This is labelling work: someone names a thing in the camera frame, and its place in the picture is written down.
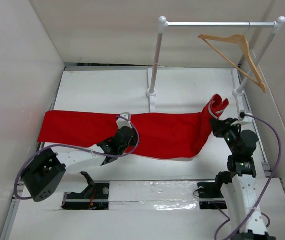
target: red cloth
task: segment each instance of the red cloth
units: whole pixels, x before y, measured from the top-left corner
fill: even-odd
[[[210,119],[218,118],[229,101],[216,94],[202,112],[187,114],[143,113],[131,116],[140,135],[136,155],[158,158],[193,158],[212,133]],[[49,111],[39,142],[90,147],[115,135],[117,114]]]

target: red scarf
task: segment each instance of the red scarf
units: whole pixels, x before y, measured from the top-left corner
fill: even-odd
[[[218,94],[199,113],[143,113],[131,116],[140,135],[134,152],[157,159],[193,158],[212,133],[210,119],[218,119],[228,106]],[[46,113],[39,142],[89,148],[115,135],[116,116],[92,112],[58,111]]]

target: wooden hanger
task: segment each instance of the wooden hanger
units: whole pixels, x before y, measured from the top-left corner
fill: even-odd
[[[236,35],[232,35],[230,37],[220,37],[220,36],[214,36],[214,35],[201,34],[201,35],[199,35],[198,38],[202,39],[206,44],[208,44],[212,49],[214,49],[220,56],[222,56],[231,65],[233,65],[236,69],[238,69],[239,72],[244,74],[254,84],[259,86],[264,93],[267,91],[267,85],[264,82],[262,75],[260,74],[257,66],[255,65],[255,63],[252,59],[251,52],[250,52],[251,51],[250,46],[249,46],[249,43],[247,41],[247,38],[244,35],[236,34]],[[254,78],[252,78],[251,76],[249,76],[247,73],[245,73],[243,70],[241,70],[236,64],[234,64],[231,60],[229,60],[221,51],[219,51],[215,46],[213,46],[207,40],[213,40],[213,41],[231,43],[231,44],[238,44],[257,81]]]

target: horizontal rod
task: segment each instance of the horizontal rod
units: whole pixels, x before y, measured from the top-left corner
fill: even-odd
[[[275,22],[167,22],[167,27],[273,28],[275,24]]]

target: screw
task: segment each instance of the screw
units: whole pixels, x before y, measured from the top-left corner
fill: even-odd
[[[108,187],[104,187],[102,189],[102,193],[105,194],[105,195],[109,194],[109,188]]]

